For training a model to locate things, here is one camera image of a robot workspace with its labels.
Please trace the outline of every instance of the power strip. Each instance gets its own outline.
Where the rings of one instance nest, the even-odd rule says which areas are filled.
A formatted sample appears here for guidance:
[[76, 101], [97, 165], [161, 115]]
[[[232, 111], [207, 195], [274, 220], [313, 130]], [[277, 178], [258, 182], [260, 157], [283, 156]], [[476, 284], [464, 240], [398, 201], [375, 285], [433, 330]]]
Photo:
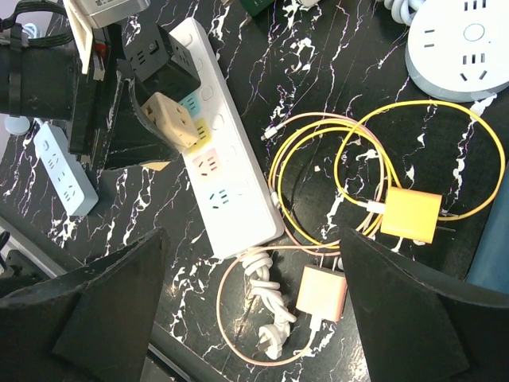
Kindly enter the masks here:
[[283, 220], [205, 30], [188, 18], [171, 34], [189, 49], [201, 79], [181, 102], [200, 135], [183, 157], [214, 257], [226, 259], [282, 235]]
[[99, 198], [59, 127], [44, 123], [33, 139], [35, 150], [69, 216], [87, 215]]

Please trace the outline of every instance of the white round object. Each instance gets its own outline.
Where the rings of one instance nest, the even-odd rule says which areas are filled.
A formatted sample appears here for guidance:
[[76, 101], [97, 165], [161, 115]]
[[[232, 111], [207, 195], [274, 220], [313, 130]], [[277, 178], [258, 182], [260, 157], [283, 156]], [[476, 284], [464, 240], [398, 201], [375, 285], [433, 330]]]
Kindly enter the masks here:
[[406, 45], [412, 80], [433, 98], [471, 102], [509, 86], [509, 1], [427, 0]]
[[30, 130], [30, 121], [26, 117], [6, 116], [6, 130], [13, 135], [24, 135]]

